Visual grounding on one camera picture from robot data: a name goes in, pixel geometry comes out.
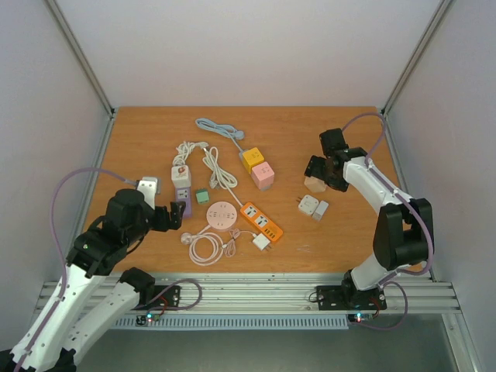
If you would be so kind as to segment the beige cube socket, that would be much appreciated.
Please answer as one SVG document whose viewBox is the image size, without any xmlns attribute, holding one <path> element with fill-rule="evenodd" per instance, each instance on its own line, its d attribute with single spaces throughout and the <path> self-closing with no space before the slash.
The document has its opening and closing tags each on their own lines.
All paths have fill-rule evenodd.
<svg viewBox="0 0 496 372">
<path fill-rule="evenodd" d="M 306 177 L 304 186 L 313 193 L 322 193 L 327 189 L 326 183 L 316 177 Z"/>
</svg>

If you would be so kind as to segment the small white grey adapter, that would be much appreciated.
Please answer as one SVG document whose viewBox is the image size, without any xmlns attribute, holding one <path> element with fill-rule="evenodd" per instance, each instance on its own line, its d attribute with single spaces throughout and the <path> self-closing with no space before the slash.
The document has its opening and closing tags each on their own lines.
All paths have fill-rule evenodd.
<svg viewBox="0 0 496 372">
<path fill-rule="evenodd" d="M 312 218 L 316 221 L 321 221 L 328 207 L 329 207 L 329 203 L 327 201 L 320 201 L 317 208 L 312 214 Z"/>
</svg>

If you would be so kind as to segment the white cube socket with flower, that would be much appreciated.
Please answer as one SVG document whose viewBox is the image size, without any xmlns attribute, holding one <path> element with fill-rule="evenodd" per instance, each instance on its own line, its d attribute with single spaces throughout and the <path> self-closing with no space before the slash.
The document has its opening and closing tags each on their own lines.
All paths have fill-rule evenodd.
<svg viewBox="0 0 496 372">
<path fill-rule="evenodd" d="M 191 171 L 188 165 L 173 166 L 170 175 L 171 181 L 176 189 L 191 187 Z"/>
</svg>

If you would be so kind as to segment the pink cube socket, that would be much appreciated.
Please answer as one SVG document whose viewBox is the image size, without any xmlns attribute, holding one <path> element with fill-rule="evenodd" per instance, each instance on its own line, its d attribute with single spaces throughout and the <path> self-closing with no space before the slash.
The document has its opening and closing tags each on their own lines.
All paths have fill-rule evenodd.
<svg viewBox="0 0 496 372">
<path fill-rule="evenodd" d="M 268 189 L 274 183 L 274 176 L 274 170 L 266 161 L 255 166 L 251 173 L 255 185 L 260 190 Z"/>
</svg>

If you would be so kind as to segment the yellow cube socket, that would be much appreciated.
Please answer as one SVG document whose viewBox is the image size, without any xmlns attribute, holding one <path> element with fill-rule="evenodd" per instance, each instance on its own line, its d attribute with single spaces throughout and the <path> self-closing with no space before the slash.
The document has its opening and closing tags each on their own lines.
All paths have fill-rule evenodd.
<svg viewBox="0 0 496 372">
<path fill-rule="evenodd" d="M 257 147 L 253 147 L 249 150 L 244 150 L 240 154 L 240 159 L 248 174 L 252 173 L 252 169 L 255 166 L 265 161 L 263 154 L 260 152 L 260 150 Z"/>
</svg>

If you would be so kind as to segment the orange power strip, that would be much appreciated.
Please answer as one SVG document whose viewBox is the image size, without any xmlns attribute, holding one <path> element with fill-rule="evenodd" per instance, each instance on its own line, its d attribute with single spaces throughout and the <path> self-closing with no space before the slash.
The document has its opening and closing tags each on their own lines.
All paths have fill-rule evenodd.
<svg viewBox="0 0 496 372">
<path fill-rule="evenodd" d="M 273 220 L 253 203 L 247 202 L 240 207 L 241 215 L 272 243 L 276 243 L 284 232 Z"/>
</svg>

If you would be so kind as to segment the white USB charger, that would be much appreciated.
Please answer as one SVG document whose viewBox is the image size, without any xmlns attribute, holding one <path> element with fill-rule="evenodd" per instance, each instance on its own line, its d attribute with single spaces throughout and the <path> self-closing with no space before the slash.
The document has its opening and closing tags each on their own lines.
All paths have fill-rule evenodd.
<svg viewBox="0 0 496 372">
<path fill-rule="evenodd" d="M 252 243 L 259 251 L 266 251 L 271 248 L 270 240 L 263 233 L 255 235 Z"/>
</svg>

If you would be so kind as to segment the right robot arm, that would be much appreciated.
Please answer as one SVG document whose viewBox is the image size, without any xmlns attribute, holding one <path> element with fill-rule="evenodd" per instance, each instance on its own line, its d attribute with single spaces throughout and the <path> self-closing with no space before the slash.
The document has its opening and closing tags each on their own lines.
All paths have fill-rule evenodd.
<svg viewBox="0 0 496 372">
<path fill-rule="evenodd" d="M 389 181 L 361 147 L 351 148 L 341 129 L 319 136 L 323 155 L 311 157 L 305 175 L 341 192 L 354 187 L 377 213 L 372 254 L 348 270 L 339 285 L 316 289 L 321 310 L 372 310 L 387 307 L 380 298 L 387 280 L 424 263 L 434 255 L 432 206 L 413 198 Z"/>
</svg>

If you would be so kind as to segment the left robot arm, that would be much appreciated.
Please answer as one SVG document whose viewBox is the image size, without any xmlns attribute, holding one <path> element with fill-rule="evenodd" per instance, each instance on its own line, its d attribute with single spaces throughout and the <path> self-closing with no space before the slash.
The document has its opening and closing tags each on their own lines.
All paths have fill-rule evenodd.
<svg viewBox="0 0 496 372">
<path fill-rule="evenodd" d="M 74 241 L 64 275 L 27 334 L 1 353 L 3 371 L 74 371 L 112 324 L 134 308 L 149 308 L 159 297 L 155 279 L 136 267 L 88 314 L 93 293 L 150 231 L 181 227 L 185 203 L 154 206 L 153 191 L 122 189 Z"/>
</svg>

